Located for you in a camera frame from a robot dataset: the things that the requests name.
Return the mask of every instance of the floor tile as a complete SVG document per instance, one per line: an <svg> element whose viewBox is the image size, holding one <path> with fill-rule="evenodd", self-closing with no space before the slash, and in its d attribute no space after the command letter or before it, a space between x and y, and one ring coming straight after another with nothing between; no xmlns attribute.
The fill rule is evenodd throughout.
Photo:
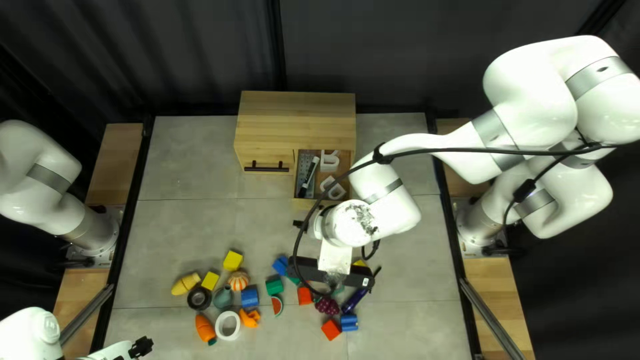
<svg viewBox="0 0 640 360"><path fill-rule="evenodd" d="M439 195L413 197L422 220L409 231L380 241L367 263L382 270L368 302L457 300L458 285Z"/></svg>
<svg viewBox="0 0 640 360"><path fill-rule="evenodd" d="M309 359L346 360L347 337L329 342L320 326L323 316L312 306L285 306L274 317L271 306L260 306L259 327L242 326L235 341L218 342L209 347L198 337L195 312L189 308L114 309L105 344L147 336L154 341L149 360L204 359ZM218 311L205 310L213 320Z"/></svg>
<svg viewBox="0 0 640 360"><path fill-rule="evenodd" d="M238 199L261 199L293 197L294 176L259 175L240 173Z"/></svg>
<svg viewBox="0 0 640 360"><path fill-rule="evenodd" d="M369 154L382 142L413 133L428 133L423 113L358 114L355 159L359 160ZM418 154L398 158L392 165L410 194L440 193L430 155Z"/></svg>
<svg viewBox="0 0 640 360"><path fill-rule="evenodd" d="M298 235L298 228L292 226L293 220L303 220L306 214L296 211L290 199L238 199L236 217L236 236L239 250L244 252L243 268L258 284L260 303L271 303L266 293L264 280L275 275L271 267L279 255L289 257ZM320 254L320 241L309 235L302 237L299 256L317 258ZM285 304L297 304L298 294L295 285L283 278L285 291L282 300Z"/></svg>
<svg viewBox="0 0 640 360"><path fill-rule="evenodd" d="M186 306L183 275L222 268L235 237L235 199L148 200L136 206L114 307Z"/></svg>
<svg viewBox="0 0 640 360"><path fill-rule="evenodd" d="M235 116L158 117L140 200L237 196Z"/></svg>
<svg viewBox="0 0 640 360"><path fill-rule="evenodd" d="M347 332L349 360L470 359L460 301L365 303Z"/></svg>

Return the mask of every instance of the dark backdrop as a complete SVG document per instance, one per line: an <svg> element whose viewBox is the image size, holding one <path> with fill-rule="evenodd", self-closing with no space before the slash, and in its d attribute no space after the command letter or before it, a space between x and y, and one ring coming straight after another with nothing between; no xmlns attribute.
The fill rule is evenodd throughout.
<svg viewBox="0 0 640 360"><path fill-rule="evenodd" d="M241 90L354 92L361 112L474 116L489 107L481 80L496 56L576 33L602 35L637 72L640 9L616 11L623 3L7 0L0 119L31 122L76 156L83 199L106 124L235 113ZM602 162L616 192L602 214L558 239L519 235L530 252L513 268L538 359L636 357L634 151ZM0 318L28 299L52 309L60 273L47 265L61 244L1 220Z"/></svg>

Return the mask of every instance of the white ring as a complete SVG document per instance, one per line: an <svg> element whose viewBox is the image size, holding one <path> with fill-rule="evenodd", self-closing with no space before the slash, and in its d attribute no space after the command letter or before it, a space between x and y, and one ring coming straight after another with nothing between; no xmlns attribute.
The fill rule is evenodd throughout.
<svg viewBox="0 0 640 360"><path fill-rule="evenodd" d="M236 329L231 335L225 335L224 332L222 332L222 325L228 318L236 319ZM216 319L216 335L220 340L234 341L235 339L238 339L238 337L240 337L240 316L233 311L225 311L220 314L218 319Z"/></svg>

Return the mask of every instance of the black tape roll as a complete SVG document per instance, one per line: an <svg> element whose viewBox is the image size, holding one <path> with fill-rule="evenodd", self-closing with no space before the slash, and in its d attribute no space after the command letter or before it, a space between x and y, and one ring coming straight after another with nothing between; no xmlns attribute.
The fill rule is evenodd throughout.
<svg viewBox="0 0 640 360"><path fill-rule="evenodd" d="M187 296L187 304L191 309L203 311L211 305L211 291L201 286L193 288Z"/></svg>

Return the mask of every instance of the red cube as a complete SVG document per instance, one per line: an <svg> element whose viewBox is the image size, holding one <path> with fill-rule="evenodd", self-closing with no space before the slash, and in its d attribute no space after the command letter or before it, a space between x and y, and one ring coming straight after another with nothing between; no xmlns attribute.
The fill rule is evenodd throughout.
<svg viewBox="0 0 640 360"><path fill-rule="evenodd" d="M298 304L309 305L313 303L314 299L311 297L311 291L304 286L298 288Z"/></svg>
<svg viewBox="0 0 640 360"><path fill-rule="evenodd" d="M324 335L326 335L326 338L329 339L329 341L335 339L342 332L334 319L330 319L329 321L324 323L321 329Z"/></svg>

